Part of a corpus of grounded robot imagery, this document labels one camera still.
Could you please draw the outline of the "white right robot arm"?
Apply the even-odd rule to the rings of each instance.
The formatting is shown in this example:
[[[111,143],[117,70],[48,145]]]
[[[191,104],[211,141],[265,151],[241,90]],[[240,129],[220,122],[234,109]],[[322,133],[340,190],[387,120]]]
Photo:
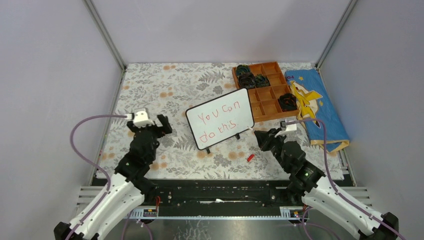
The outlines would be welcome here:
[[[395,240],[399,219],[391,212],[381,213],[360,202],[337,186],[306,158],[296,141],[285,141],[278,129],[255,130],[258,147],[271,152],[283,171],[289,175],[287,201],[302,203],[338,223],[357,240]]]

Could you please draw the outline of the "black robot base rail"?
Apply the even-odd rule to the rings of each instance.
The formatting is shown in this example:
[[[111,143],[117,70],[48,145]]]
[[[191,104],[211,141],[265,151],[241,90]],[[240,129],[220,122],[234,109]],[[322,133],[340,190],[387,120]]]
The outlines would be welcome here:
[[[301,197],[287,180],[154,179],[143,207],[159,217],[275,217],[280,208],[303,210]]]

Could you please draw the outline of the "black framed whiteboard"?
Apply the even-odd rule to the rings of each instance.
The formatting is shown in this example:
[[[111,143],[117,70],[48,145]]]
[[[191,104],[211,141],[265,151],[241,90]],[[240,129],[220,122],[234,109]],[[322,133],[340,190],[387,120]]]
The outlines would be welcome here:
[[[185,116],[198,150],[240,134],[255,125],[248,90],[240,88],[187,109]]]

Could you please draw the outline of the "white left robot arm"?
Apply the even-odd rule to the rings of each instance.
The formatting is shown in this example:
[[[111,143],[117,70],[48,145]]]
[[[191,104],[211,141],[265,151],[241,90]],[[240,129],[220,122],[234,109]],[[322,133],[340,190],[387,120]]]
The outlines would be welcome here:
[[[128,152],[94,199],[70,222],[59,222],[56,240],[103,240],[132,210],[155,200],[155,184],[145,175],[156,160],[159,139],[173,129],[167,116],[158,114],[160,125],[146,111],[120,115],[134,134]]]

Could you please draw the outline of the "red marker cap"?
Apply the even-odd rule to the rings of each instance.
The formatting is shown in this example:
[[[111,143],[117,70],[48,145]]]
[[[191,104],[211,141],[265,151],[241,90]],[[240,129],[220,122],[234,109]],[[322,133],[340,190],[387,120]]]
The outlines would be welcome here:
[[[247,162],[250,162],[253,158],[255,157],[254,154],[251,154],[248,158],[247,158]]]

